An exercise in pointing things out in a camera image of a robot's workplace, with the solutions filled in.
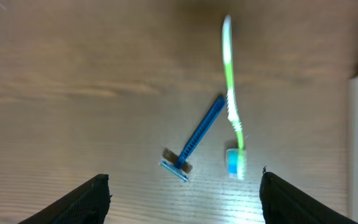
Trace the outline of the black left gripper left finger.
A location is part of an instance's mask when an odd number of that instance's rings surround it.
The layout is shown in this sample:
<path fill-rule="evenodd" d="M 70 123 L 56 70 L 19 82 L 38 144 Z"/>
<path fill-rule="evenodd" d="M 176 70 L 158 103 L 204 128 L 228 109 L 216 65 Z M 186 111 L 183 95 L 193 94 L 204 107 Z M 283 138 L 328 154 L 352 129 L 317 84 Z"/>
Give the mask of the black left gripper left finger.
<path fill-rule="evenodd" d="M 103 224 L 111 203 L 108 181 L 98 174 L 19 224 Z"/>

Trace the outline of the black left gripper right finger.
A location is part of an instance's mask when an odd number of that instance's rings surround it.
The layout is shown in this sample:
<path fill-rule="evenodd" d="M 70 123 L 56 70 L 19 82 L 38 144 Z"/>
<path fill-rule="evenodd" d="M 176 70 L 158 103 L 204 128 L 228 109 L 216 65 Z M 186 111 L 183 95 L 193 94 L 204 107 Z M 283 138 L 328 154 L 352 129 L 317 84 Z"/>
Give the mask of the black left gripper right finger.
<path fill-rule="evenodd" d="M 266 168 L 259 197 L 266 224 L 357 224 Z"/>

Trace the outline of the blue disposable razor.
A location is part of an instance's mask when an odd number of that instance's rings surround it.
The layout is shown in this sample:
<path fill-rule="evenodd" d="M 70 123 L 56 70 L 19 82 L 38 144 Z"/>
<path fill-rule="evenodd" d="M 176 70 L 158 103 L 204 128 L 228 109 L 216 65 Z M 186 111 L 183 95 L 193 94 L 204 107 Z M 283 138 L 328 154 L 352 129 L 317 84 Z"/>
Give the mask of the blue disposable razor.
<path fill-rule="evenodd" d="M 193 131 L 192 135 L 183 147 L 179 155 L 176 155 L 169 149 L 164 149 L 162 153 L 163 159 L 160 161 L 160 166 L 170 171 L 173 175 L 181 179 L 184 183 L 189 182 L 188 174 L 191 172 L 193 166 L 186 160 L 190 157 L 192 152 L 196 149 L 204 135 L 213 125 L 216 118 L 224 108 L 226 102 L 223 95 L 218 95 L 206 112 L 203 119 Z"/>

